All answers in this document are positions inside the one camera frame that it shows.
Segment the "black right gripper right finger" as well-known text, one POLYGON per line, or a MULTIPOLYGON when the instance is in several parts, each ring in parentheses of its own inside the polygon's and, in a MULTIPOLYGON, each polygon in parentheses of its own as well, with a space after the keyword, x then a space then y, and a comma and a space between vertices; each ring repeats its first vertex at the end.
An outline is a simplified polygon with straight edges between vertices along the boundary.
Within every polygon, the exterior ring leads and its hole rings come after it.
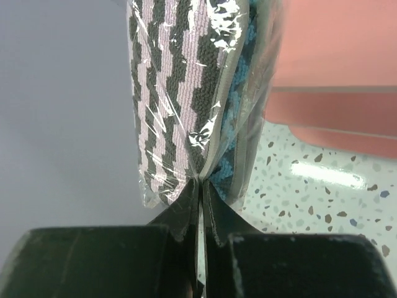
POLYGON ((395 297, 377 249, 348 234, 263 233, 202 186, 207 297, 395 297))

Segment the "striped sponge pack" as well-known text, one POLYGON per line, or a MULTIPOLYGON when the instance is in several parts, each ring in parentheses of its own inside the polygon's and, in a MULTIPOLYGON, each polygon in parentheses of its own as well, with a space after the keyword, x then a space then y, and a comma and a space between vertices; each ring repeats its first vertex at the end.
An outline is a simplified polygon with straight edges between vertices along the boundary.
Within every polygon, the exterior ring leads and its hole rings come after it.
POLYGON ((248 189, 283 34, 283 1, 128 1, 143 204, 209 180, 229 205, 248 189))

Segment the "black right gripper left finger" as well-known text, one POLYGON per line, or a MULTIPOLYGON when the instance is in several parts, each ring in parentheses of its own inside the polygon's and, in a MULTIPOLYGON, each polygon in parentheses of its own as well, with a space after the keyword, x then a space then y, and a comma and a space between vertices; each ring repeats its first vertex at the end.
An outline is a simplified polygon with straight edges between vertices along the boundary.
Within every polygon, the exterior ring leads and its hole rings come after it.
POLYGON ((199 187, 146 225, 26 232, 1 270, 2 297, 194 297, 199 187))

